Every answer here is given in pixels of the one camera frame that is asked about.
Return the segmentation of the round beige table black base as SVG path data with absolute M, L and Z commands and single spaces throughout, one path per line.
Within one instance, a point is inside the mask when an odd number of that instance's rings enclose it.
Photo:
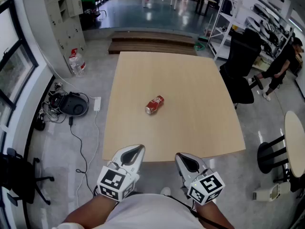
M 294 177 L 305 173 L 305 130 L 293 111 L 285 114 L 285 134 L 258 147 L 257 163 L 262 173 L 289 164 Z

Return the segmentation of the red soda can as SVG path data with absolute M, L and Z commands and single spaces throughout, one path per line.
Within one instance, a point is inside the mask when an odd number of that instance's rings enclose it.
M 145 112 L 149 115 L 154 114 L 163 105 L 164 98 L 159 95 L 153 98 L 145 107 Z

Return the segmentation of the green basket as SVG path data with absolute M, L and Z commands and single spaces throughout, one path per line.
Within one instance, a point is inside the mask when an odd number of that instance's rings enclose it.
M 199 36 L 195 42 L 194 48 L 196 51 L 201 51 L 206 48 L 208 39 L 205 36 Z

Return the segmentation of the person's white shirt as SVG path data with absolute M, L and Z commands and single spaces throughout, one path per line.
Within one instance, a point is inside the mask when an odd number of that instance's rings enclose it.
M 52 229 L 85 229 L 64 223 Z M 158 194 L 136 194 L 125 198 L 105 223 L 92 229 L 205 229 L 189 209 L 178 201 Z

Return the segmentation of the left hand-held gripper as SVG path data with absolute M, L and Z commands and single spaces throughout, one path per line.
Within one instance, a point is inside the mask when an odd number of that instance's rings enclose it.
M 142 144 L 131 145 L 119 149 L 112 161 L 103 166 L 97 180 L 99 194 L 121 202 L 135 188 L 140 176 L 137 174 L 145 154 Z

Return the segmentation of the white metal helmet shelf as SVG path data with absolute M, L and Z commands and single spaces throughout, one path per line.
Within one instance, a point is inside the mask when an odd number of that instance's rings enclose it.
M 208 40 L 208 46 L 214 54 L 215 60 L 219 58 L 227 60 L 229 58 L 231 36 L 233 32 L 242 33 L 245 31 L 247 28 L 245 19 L 248 16 L 254 17 L 250 8 L 256 3 L 278 18 L 285 30 L 289 31 L 291 28 L 295 30 L 295 25 L 267 0 L 220 0 L 218 13 Z M 263 60 L 263 66 L 259 69 L 265 71 L 276 56 L 271 57 L 262 49 L 260 57 Z

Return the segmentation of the black round device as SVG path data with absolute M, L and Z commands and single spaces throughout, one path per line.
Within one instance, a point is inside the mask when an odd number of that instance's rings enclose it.
M 87 113 L 89 98 L 83 93 L 49 93 L 49 107 L 61 114 L 78 117 Z

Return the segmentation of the grey locker cabinet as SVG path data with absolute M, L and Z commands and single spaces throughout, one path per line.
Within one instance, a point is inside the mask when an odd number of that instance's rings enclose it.
M 44 0 L 47 16 L 55 38 L 56 53 L 51 56 L 57 62 L 53 66 L 63 67 L 57 72 L 61 76 L 74 75 L 69 64 L 72 50 L 80 54 L 86 51 L 86 43 L 81 28 L 80 15 L 83 14 L 81 0 Z

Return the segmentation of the black office chair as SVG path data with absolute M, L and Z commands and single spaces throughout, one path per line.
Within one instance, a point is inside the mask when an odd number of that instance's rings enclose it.
M 13 148 L 8 148 L 6 154 L 0 154 L 0 187 L 12 190 L 16 194 L 14 197 L 7 193 L 7 198 L 14 206 L 17 206 L 20 200 L 32 204 L 35 193 L 38 193 L 47 205 L 51 204 L 37 183 L 44 180 L 53 182 L 54 177 L 35 177 L 36 164 L 39 162 L 38 158 L 34 158 L 33 162 L 27 161 Z
M 257 32 L 246 28 L 243 33 L 234 32 L 231 36 L 229 58 L 220 66 L 220 74 L 235 108 L 254 102 L 252 88 L 264 88 L 258 77 L 252 83 L 245 78 L 260 52 L 261 38 Z

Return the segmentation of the white trash bin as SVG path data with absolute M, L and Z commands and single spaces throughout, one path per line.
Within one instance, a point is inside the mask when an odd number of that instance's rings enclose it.
M 269 188 L 258 188 L 253 192 L 253 200 L 260 202 L 272 202 L 280 195 L 290 193 L 291 184 L 289 181 L 275 183 Z

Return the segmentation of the large clear water bottle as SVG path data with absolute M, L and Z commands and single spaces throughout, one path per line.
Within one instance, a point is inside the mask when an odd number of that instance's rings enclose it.
M 72 69 L 72 72 L 77 77 L 83 77 L 85 75 L 86 63 L 83 56 L 78 53 L 78 49 L 72 49 L 69 56 L 69 65 Z

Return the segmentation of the dark wooden steps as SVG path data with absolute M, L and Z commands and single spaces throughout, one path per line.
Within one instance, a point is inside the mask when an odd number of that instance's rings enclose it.
M 109 54 L 121 52 L 164 52 L 196 56 L 195 40 L 190 36 L 153 31 L 116 31 Z

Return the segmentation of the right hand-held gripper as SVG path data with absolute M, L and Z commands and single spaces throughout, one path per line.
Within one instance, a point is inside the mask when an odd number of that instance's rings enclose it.
M 190 183 L 187 186 L 186 195 L 194 202 L 204 205 L 221 194 L 225 187 L 223 180 L 218 172 L 213 172 L 209 175 L 202 173 L 206 170 L 206 165 L 201 158 L 189 153 L 176 153 L 175 163 L 184 179 L 184 183 Z

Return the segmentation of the person's left forearm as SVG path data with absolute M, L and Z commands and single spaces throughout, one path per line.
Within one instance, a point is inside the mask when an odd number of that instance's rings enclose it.
M 105 223 L 116 203 L 108 197 L 97 195 L 70 213 L 64 223 L 76 223 L 85 229 L 95 228 Z

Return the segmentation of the person's right forearm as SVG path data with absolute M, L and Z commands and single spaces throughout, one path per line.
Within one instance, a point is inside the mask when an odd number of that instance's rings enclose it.
M 235 229 L 213 201 L 210 201 L 204 205 L 200 205 L 195 202 L 195 207 L 198 214 L 203 218 L 224 226 L 227 229 Z

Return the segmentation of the row of white black helmets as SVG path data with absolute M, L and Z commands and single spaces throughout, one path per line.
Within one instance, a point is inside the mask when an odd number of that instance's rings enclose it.
M 285 30 L 280 20 L 269 13 L 266 8 L 259 4 L 254 4 L 250 8 L 254 17 L 248 16 L 245 19 L 245 26 L 257 32 L 262 40 L 264 52 L 275 57 L 291 41 L 294 30 Z

